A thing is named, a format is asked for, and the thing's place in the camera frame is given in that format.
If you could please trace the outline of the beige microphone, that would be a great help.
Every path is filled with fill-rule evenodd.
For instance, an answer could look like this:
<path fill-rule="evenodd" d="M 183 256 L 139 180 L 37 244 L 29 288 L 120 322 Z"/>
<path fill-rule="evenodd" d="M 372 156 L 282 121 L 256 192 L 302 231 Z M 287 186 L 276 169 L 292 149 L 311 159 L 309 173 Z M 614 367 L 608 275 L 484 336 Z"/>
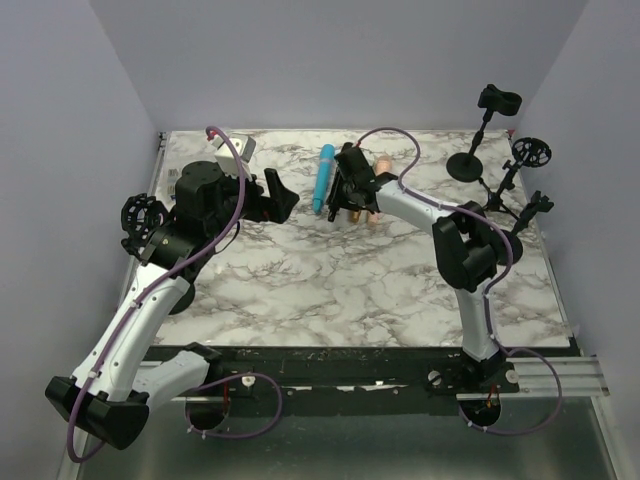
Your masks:
<path fill-rule="evenodd" d="M 381 155 L 374 161 L 374 173 L 376 176 L 390 172 L 393 163 L 393 158 L 387 154 Z M 379 221 L 380 215 L 378 213 L 369 213 L 367 216 L 367 225 L 375 226 Z"/>

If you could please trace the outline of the black microphone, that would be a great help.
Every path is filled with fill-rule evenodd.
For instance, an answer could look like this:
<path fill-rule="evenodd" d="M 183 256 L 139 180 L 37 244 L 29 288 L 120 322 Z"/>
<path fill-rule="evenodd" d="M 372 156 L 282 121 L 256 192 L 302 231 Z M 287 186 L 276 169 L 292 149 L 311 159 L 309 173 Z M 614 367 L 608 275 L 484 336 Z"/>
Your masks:
<path fill-rule="evenodd" d="M 325 202 L 328 210 L 327 220 L 329 222 L 334 222 L 338 212 L 342 209 L 348 212 L 358 212 L 356 204 L 348 198 L 345 186 L 346 182 L 342 174 L 336 171 Z"/>

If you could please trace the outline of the black round-base clip stand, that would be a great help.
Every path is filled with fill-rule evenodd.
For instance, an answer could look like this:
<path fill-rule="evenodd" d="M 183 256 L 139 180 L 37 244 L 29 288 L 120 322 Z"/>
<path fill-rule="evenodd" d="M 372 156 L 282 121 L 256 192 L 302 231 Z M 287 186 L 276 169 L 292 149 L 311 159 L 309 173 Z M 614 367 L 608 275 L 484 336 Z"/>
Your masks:
<path fill-rule="evenodd" d="M 463 183 L 478 181 L 483 174 L 483 164 L 476 156 L 476 150 L 484 139 L 487 125 L 495 113 L 505 117 L 515 116 L 522 105 L 522 97 L 515 92 L 503 91 L 494 84 L 488 84 L 480 93 L 477 106 L 484 110 L 482 124 L 475 132 L 467 152 L 458 152 L 446 162 L 447 173 Z"/>

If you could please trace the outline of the black tripod shock-mount stand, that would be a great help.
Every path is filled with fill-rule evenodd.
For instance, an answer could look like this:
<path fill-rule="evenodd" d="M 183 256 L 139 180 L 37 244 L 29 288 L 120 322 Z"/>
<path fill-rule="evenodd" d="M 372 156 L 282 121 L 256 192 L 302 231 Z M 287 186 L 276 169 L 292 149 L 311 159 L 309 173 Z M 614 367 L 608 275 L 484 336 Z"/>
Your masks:
<path fill-rule="evenodd" d="M 521 168 L 540 168 L 545 166 L 552 158 L 552 151 L 546 142 L 538 138 L 522 137 L 513 142 L 511 153 L 513 159 L 507 160 L 503 165 L 502 169 L 506 173 L 496 191 L 492 191 L 482 178 L 478 182 L 487 192 L 487 202 L 483 207 L 485 211 L 508 214 L 518 220 L 519 216 L 508 208 L 502 200 L 502 194 L 515 188 L 514 179 Z"/>

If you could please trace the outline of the blue microphone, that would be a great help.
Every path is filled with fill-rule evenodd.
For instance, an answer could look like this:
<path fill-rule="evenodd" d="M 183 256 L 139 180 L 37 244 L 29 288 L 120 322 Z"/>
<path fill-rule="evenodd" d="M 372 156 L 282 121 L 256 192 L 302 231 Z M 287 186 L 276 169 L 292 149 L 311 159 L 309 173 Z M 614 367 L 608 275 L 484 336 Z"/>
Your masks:
<path fill-rule="evenodd" d="M 329 181 L 333 171 L 334 156 L 335 147 L 333 145 L 325 144 L 321 148 L 312 196 L 312 211 L 316 215 L 321 213 L 326 200 Z"/>

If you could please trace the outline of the black stand holding beige microphone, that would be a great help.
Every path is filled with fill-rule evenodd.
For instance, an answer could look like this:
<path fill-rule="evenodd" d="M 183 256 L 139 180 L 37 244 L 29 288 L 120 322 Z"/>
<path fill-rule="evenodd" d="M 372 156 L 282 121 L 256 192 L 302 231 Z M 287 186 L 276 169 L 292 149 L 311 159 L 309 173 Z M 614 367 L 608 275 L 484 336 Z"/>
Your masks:
<path fill-rule="evenodd" d="M 554 202 L 539 190 L 535 191 L 530 201 L 519 214 L 513 228 L 508 231 L 513 263 L 517 263 L 523 256 L 523 245 L 518 235 L 528 228 L 530 222 L 538 213 L 548 213 L 554 207 Z"/>

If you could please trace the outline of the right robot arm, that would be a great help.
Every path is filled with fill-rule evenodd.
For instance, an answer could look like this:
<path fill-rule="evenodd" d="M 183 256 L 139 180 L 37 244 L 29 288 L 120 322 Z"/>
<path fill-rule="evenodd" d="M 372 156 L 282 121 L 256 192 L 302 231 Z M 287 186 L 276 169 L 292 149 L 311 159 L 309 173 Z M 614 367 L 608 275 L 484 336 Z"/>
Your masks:
<path fill-rule="evenodd" d="M 457 388 L 480 392 L 496 380 L 505 362 L 487 289 L 508 251 L 500 231 L 487 224 L 480 206 L 440 202 L 409 191 L 389 172 L 377 174 L 361 148 L 345 143 L 335 156 L 336 175 L 327 200 L 328 220 L 341 209 L 401 219 L 433 239 L 440 276 L 454 289 L 463 329 L 461 354 L 451 376 Z"/>

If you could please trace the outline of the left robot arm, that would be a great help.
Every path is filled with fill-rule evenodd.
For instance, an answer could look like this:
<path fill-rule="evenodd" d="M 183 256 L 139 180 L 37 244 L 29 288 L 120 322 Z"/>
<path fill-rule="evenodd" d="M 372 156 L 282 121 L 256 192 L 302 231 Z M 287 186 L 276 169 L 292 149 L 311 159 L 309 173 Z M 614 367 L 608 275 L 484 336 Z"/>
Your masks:
<path fill-rule="evenodd" d="M 248 172 L 232 174 L 217 162 L 196 161 L 183 168 L 171 209 L 146 194 L 127 200 L 122 245 L 139 269 L 90 354 L 45 390 L 70 434 L 82 430 L 124 450 L 158 406 L 189 390 L 209 395 L 220 387 L 221 355 L 199 343 L 145 376 L 138 369 L 164 320 L 193 302 L 195 281 L 227 234 L 237 234 L 243 220 L 282 224 L 290 217 L 298 194 L 275 169 L 265 169 L 264 177 L 260 186 Z"/>

